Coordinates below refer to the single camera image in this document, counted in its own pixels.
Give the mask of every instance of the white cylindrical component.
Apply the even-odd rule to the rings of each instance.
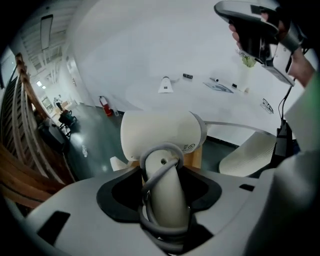
[[[121,123],[121,146],[129,161],[164,142],[184,154],[198,148],[207,137],[205,123],[189,111],[126,111]]]
[[[159,170],[162,161],[174,157],[168,150],[156,150],[145,160],[148,179]],[[189,209],[176,168],[173,166],[150,191],[153,214],[160,226],[168,228],[185,227],[189,223]]]

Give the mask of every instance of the white robot body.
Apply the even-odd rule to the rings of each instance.
[[[207,128],[188,111],[126,111],[120,134],[125,157],[136,161],[149,148],[165,142],[191,153],[205,141]]]

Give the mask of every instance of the white wall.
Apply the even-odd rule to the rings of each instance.
[[[100,0],[93,5],[84,1],[79,7],[81,15],[75,14],[77,24],[71,22],[68,42],[94,103],[100,105],[99,95],[112,96],[119,110],[135,109],[125,98],[126,89],[149,76],[215,75],[234,83],[240,59],[228,24],[214,11],[217,2]],[[289,86],[259,64],[254,70],[250,93],[266,98],[277,115]],[[297,84],[285,109],[302,92]],[[227,130],[216,127],[210,135],[238,145],[250,136],[241,129]],[[230,134],[236,139],[228,140]]]
[[[76,101],[77,103],[83,102],[79,96],[79,93],[77,92],[76,86],[72,81],[72,77],[70,76],[70,73],[68,71],[67,62],[65,58],[62,58],[60,64],[58,83],[60,87],[63,88],[64,91],[68,94],[68,99]]]

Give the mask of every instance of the ceiling light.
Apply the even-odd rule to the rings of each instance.
[[[51,32],[51,25],[52,25],[53,19],[54,19],[54,16],[52,14],[41,18],[40,39],[41,39],[41,49],[42,50],[49,48],[50,32]]]

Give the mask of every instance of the gray plastic panel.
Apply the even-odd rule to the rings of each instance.
[[[107,181],[130,171],[134,172],[135,170],[133,168],[119,170],[65,187],[33,210],[26,218],[25,224],[37,232],[55,211],[63,211],[71,215],[54,245],[63,252],[77,256],[165,255],[146,236],[139,224],[116,222],[109,218],[97,204],[96,195],[99,188]],[[248,220],[237,222],[237,225],[240,225],[239,228],[245,229],[245,234],[247,234],[243,235],[242,243],[239,244],[243,247],[252,227],[256,224],[256,219],[261,213],[259,209],[264,205],[268,194],[267,188],[270,185],[273,172],[265,173],[268,175],[262,175],[258,181],[254,178],[235,177],[211,171],[199,172],[199,174],[218,182],[222,187],[222,195],[210,209],[196,213],[197,221],[216,235],[223,227],[232,223],[237,214],[244,215]],[[239,188],[242,184],[258,186],[253,192],[250,192]],[[222,233],[228,231],[234,233],[235,229],[232,226],[227,226]],[[209,252],[212,252],[211,247],[220,240],[219,237],[220,235],[213,237],[205,243],[206,246],[201,245],[190,251],[188,255],[202,253],[208,255]]]

